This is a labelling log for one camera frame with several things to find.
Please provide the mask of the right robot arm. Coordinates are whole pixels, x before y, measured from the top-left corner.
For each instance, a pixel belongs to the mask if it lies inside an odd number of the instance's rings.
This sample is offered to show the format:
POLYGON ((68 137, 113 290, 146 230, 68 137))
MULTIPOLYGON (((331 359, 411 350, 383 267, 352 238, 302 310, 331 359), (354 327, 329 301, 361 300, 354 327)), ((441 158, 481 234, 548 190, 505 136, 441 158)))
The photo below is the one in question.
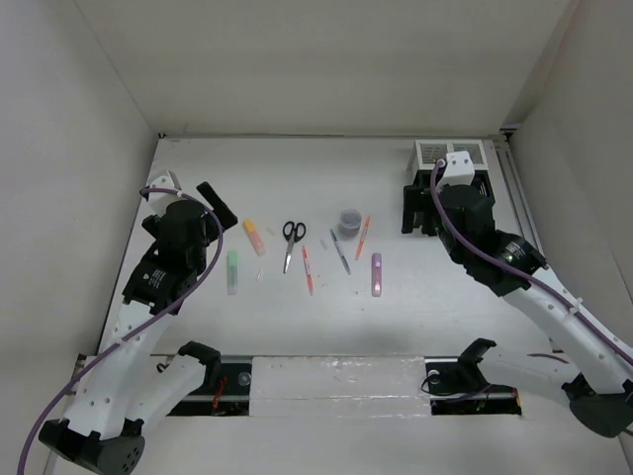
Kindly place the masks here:
POLYGON ((494 199, 473 185, 404 190, 403 231, 439 238, 466 274, 530 319, 564 352, 521 354, 478 338, 438 382, 454 403, 495 385, 558 403, 592 432, 614 438, 632 427, 632 348, 573 297, 526 239, 497 229, 494 199))

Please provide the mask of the red pen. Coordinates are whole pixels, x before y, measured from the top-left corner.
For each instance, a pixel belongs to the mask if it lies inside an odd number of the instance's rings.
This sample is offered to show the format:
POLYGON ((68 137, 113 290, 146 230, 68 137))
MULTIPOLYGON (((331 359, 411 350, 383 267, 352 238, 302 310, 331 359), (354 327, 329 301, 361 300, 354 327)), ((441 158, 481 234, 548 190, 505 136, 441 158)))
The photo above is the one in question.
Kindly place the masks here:
POLYGON ((304 263, 304 268, 305 268, 305 273, 306 273, 306 278, 307 278, 308 290, 309 290, 310 295, 312 296, 315 291, 315 283, 314 283, 314 278, 313 278, 311 265, 310 265, 309 252, 305 245, 302 245, 302 258, 303 258, 303 263, 304 263))

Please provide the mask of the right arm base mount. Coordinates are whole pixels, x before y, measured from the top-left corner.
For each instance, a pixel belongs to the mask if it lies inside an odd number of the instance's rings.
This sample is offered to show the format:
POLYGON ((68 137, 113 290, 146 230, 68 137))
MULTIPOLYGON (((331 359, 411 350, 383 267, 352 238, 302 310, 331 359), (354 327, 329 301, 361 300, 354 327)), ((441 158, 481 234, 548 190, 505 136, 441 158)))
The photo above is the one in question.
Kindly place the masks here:
POLYGON ((430 357, 420 391, 429 397, 433 416, 521 416, 514 388, 490 384, 478 368, 484 354, 497 344, 478 338, 459 356, 430 357))

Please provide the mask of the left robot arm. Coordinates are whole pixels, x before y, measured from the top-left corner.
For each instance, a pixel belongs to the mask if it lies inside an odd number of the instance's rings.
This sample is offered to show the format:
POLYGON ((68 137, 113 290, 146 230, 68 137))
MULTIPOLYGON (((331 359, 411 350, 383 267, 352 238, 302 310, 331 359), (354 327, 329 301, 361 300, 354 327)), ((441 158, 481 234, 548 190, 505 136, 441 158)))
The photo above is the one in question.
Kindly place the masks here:
POLYGON ((187 395, 220 383, 220 352, 189 341, 145 389, 139 387, 154 347, 219 260, 207 256, 208 246, 222 246, 224 233, 237 223, 209 183, 197 190, 198 198, 178 187, 141 190, 154 211, 142 222, 153 243, 124 288, 107 347, 67 383, 85 384, 63 416, 41 414, 31 435, 94 474, 133 473, 146 433, 187 395))

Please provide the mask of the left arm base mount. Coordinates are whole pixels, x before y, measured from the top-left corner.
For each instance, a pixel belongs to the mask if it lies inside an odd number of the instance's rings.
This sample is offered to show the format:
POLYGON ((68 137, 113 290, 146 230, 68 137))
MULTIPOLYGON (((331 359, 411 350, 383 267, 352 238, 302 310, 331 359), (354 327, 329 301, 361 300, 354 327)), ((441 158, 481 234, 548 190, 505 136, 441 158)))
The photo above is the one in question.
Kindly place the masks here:
POLYGON ((170 417, 246 417, 249 415, 252 358, 229 356, 202 343, 189 341, 177 355, 211 362, 203 384, 179 402, 170 417))

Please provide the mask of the blue pen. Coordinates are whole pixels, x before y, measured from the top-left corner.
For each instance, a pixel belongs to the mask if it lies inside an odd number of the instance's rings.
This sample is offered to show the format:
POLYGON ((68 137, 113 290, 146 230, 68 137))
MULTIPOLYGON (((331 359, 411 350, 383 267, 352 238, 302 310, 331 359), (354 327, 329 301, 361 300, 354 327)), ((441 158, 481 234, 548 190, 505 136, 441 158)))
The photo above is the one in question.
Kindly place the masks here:
POLYGON ((340 261, 342 263, 342 266, 343 266, 345 272, 347 273, 347 275, 351 275, 350 265, 349 265, 348 260, 347 260, 347 258, 345 256, 344 252, 343 252, 343 249, 342 249, 342 247, 340 245, 340 242, 339 242, 339 239, 338 239, 336 233, 334 232, 333 229, 330 229, 329 233, 330 233, 330 236, 331 236, 331 239, 332 239, 332 243, 333 243, 333 245, 335 247, 335 250, 337 252, 337 255, 338 255, 338 257, 339 257, 339 259, 340 259, 340 261))

